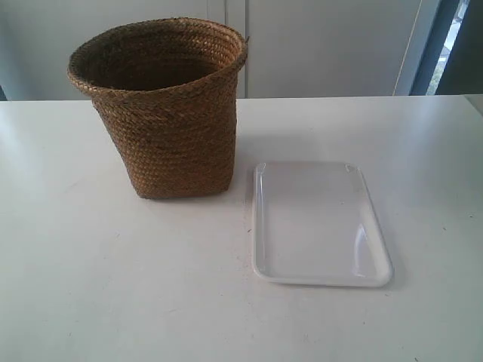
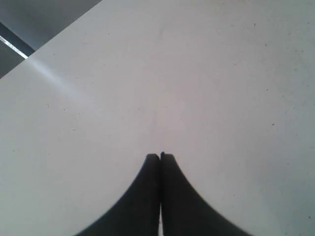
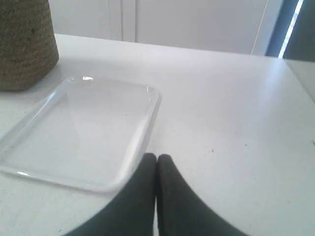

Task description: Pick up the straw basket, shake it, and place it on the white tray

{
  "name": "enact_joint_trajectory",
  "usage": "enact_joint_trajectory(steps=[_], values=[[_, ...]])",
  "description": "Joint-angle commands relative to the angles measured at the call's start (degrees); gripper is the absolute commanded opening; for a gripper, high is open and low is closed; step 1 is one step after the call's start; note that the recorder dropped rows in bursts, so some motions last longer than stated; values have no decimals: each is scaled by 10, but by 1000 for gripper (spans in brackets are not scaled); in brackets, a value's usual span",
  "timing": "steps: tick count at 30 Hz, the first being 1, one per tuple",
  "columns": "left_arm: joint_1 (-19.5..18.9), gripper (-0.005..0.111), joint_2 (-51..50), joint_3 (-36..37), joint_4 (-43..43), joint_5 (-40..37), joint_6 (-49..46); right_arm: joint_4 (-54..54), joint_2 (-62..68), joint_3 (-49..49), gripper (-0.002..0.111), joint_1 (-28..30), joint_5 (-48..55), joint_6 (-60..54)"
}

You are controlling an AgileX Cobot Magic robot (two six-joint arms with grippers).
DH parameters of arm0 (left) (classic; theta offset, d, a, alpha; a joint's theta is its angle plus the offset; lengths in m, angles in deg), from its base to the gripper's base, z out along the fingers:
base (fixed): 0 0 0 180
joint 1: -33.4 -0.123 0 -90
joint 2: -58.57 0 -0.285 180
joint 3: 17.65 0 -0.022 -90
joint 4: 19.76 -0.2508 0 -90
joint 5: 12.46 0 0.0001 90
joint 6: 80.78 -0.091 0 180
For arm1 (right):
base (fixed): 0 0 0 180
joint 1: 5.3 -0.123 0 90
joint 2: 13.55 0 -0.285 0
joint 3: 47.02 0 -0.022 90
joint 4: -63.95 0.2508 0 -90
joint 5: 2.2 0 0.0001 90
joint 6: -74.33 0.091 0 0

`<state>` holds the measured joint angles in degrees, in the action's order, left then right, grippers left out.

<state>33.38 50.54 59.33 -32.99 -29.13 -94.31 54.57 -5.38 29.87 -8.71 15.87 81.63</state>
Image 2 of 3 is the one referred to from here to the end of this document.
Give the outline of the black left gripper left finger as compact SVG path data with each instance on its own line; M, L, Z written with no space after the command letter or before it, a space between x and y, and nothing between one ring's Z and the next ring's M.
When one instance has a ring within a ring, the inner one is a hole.
M148 154L121 198L79 236L157 236L160 214L160 159Z

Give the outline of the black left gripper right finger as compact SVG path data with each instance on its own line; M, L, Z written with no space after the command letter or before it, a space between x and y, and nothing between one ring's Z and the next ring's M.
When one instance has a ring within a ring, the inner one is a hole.
M161 153L161 214L165 236L247 236L195 191L175 157Z

